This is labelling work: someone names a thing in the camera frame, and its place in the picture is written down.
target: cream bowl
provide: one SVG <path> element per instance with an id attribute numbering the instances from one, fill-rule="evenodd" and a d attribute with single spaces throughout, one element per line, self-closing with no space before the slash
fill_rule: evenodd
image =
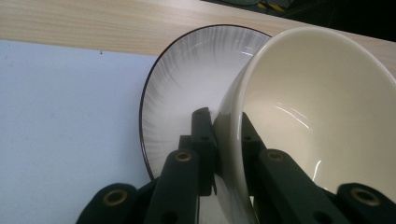
<path id="1" fill-rule="evenodd" d="M 289 153 L 320 187 L 362 183 L 396 200 L 396 84 L 366 49 L 325 28 L 285 31 L 235 79 L 215 120 L 219 198 L 255 223 L 241 152 L 242 113 L 264 144 Z"/>

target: brass screw insert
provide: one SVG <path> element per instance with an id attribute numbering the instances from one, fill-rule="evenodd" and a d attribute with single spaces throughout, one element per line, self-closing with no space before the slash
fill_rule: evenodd
<path id="1" fill-rule="evenodd" d="M 379 206 L 381 201 L 372 192 L 366 189 L 353 188 L 350 194 L 361 203 L 370 206 Z"/>
<path id="2" fill-rule="evenodd" d="M 189 161 L 191 158 L 192 155 L 189 152 L 179 152 L 175 156 L 175 160 L 177 161 Z"/>
<path id="3" fill-rule="evenodd" d="M 113 189 L 105 195 L 103 203 L 107 206 L 116 206 L 123 203 L 128 196 L 125 189 Z"/>
<path id="4" fill-rule="evenodd" d="M 285 160 L 285 157 L 279 152 L 268 152 L 267 156 L 268 156 L 269 159 L 271 159 L 273 161 L 283 161 L 283 160 Z"/>

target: screw hole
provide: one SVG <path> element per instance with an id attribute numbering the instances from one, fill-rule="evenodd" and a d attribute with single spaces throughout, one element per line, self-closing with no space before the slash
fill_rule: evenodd
<path id="1" fill-rule="evenodd" d="M 267 155 L 268 158 L 270 158 L 273 161 L 283 161 L 285 159 L 285 157 L 278 152 L 269 152 Z"/>
<path id="2" fill-rule="evenodd" d="M 123 203 L 128 196 L 128 193 L 124 189 L 114 189 L 105 195 L 103 203 L 107 206 L 116 206 Z"/>
<path id="3" fill-rule="evenodd" d="M 378 206 L 381 201 L 369 190 L 354 188 L 350 191 L 352 196 L 359 202 L 370 206 Z"/>
<path id="4" fill-rule="evenodd" d="M 161 216 L 162 224 L 174 224 L 177 222 L 177 214 L 175 212 L 165 212 Z"/>
<path id="5" fill-rule="evenodd" d="M 191 160 L 192 155 L 188 152 L 179 152 L 175 156 L 175 160 L 177 161 L 189 161 Z"/>
<path id="6" fill-rule="evenodd" d="M 324 212 L 319 212 L 319 211 L 315 212 L 314 219 L 317 223 L 320 223 L 320 224 L 331 224 L 332 223 L 332 218 Z"/>

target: wooden table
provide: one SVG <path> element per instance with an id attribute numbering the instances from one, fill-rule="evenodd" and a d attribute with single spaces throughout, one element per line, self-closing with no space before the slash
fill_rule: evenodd
<path id="1" fill-rule="evenodd" d="M 0 39 L 159 55 L 173 40 L 212 24 L 268 35 L 309 26 L 198 0 L 0 0 Z M 344 33 L 396 76 L 396 43 Z"/>

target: white plate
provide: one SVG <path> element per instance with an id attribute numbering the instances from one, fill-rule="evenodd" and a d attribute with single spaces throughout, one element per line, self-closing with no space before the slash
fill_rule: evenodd
<path id="1" fill-rule="evenodd" d="M 323 28 L 269 40 L 241 71 L 215 121 L 226 210 L 254 219 L 241 153 L 245 111 L 265 145 L 288 152 L 321 187 L 357 182 L 396 199 L 396 84 L 366 49 Z"/>
<path id="2" fill-rule="evenodd" d="M 151 177 L 160 175 L 179 137 L 191 134 L 191 113 L 221 99 L 240 70 L 270 37 L 245 27 L 219 25 L 172 43 L 152 67 L 140 106 L 142 148 Z M 201 199 L 201 223 L 226 223 L 215 197 Z"/>

